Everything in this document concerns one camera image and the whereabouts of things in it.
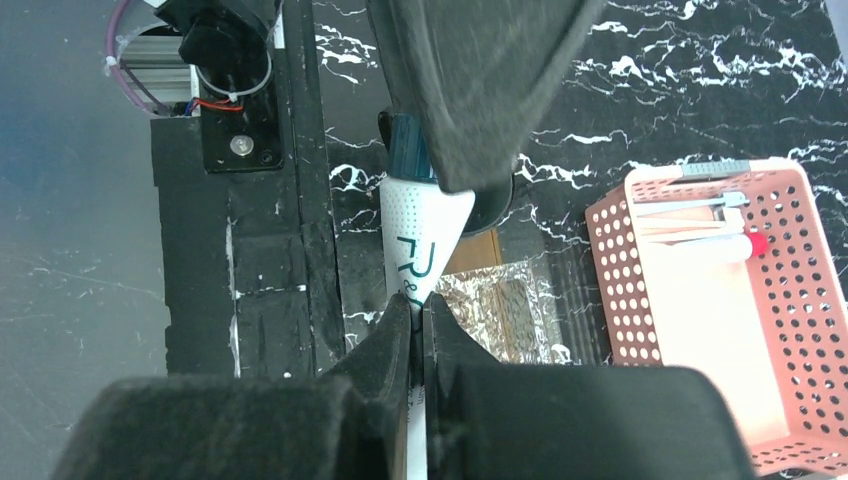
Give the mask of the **dark blue mug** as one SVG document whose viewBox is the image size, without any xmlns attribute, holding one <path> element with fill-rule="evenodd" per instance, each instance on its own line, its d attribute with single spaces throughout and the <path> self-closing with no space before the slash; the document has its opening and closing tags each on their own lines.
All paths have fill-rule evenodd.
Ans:
<svg viewBox="0 0 848 480">
<path fill-rule="evenodd" d="M 509 180 L 475 192 L 475 202 L 461 237 L 470 238 L 497 226 L 509 211 L 514 192 L 514 180 Z"/>
</svg>

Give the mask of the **red capped toothpaste tube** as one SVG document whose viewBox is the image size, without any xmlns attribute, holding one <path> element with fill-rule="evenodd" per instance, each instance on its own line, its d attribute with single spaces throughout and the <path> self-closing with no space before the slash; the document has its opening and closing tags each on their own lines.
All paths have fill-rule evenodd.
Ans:
<svg viewBox="0 0 848 480">
<path fill-rule="evenodd" d="M 768 238 L 756 232 L 705 237 L 669 247 L 669 251 L 679 257 L 709 263 L 744 262 L 766 253 L 768 249 Z"/>
</svg>

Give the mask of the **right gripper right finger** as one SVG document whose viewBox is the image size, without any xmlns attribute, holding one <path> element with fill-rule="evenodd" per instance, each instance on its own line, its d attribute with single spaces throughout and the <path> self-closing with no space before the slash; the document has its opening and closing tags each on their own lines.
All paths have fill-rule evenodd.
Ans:
<svg viewBox="0 0 848 480">
<path fill-rule="evenodd" d="M 498 361 L 445 299 L 422 311 L 433 479 L 752 479 L 717 388 L 681 367 Z"/>
</svg>

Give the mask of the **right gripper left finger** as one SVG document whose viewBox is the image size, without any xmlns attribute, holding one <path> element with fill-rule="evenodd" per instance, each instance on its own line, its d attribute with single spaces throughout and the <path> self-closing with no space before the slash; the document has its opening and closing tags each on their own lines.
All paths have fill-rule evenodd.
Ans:
<svg viewBox="0 0 848 480">
<path fill-rule="evenodd" d="M 308 379 L 180 375 L 112 383 L 77 423 L 57 479 L 402 479 L 410 305 Z"/>
</svg>

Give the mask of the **black capped toothpaste tube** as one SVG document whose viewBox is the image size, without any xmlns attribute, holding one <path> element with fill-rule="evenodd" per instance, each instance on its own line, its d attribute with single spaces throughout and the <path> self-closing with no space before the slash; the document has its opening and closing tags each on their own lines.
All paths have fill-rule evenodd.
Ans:
<svg viewBox="0 0 848 480">
<path fill-rule="evenodd" d="M 423 307 L 456 248 L 476 195 L 440 189 L 415 117 L 394 113 L 381 119 L 391 127 L 387 176 L 379 186 L 386 289 L 390 296 L 403 295 L 411 310 L 406 477 L 426 479 Z"/>
</svg>

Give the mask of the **pink plastic basket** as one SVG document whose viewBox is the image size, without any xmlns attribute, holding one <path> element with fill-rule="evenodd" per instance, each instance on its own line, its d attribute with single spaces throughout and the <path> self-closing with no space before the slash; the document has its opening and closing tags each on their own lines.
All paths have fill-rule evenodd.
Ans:
<svg viewBox="0 0 848 480">
<path fill-rule="evenodd" d="M 645 202 L 740 191 L 744 232 L 768 238 L 744 262 L 687 260 L 635 230 Z M 585 212 L 611 357 L 682 366 L 721 392 L 762 475 L 847 475 L 847 309 L 807 175 L 783 158 L 646 167 Z"/>
</svg>

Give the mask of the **clear packaged toothbrushes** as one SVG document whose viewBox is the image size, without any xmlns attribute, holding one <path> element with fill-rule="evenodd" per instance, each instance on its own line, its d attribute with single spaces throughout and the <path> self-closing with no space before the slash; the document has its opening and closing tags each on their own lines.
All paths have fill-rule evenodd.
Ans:
<svg viewBox="0 0 848 480">
<path fill-rule="evenodd" d="M 531 261 L 446 274 L 435 291 L 459 325 L 502 362 L 582 363 L 565 345 L 548 272 Z"/>
</svg>

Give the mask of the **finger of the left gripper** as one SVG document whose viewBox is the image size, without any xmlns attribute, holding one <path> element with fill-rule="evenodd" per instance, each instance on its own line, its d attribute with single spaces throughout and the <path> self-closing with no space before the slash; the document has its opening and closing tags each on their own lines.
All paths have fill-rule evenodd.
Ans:
<svg viewBox="0 0 848 480">
<path fill-rule="evenodd" d="M 418 119 L 440 188 L 487 190 L 560 88 L 603 1 L 370 1 L 392 104 Z"/>
</svg>

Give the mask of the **brown wooden oval tray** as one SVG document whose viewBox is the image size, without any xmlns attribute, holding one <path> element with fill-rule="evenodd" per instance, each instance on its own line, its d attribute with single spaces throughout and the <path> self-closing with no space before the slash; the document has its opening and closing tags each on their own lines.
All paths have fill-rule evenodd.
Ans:
<svg viewBox="0 0 848 480">
<path fill-rule="evenodd" d="M 498 232 L 491 229 L 473 237 L 462 238 L 457 244 L 444 273 L 456 274 L 502 264 Z"/>
</svg>

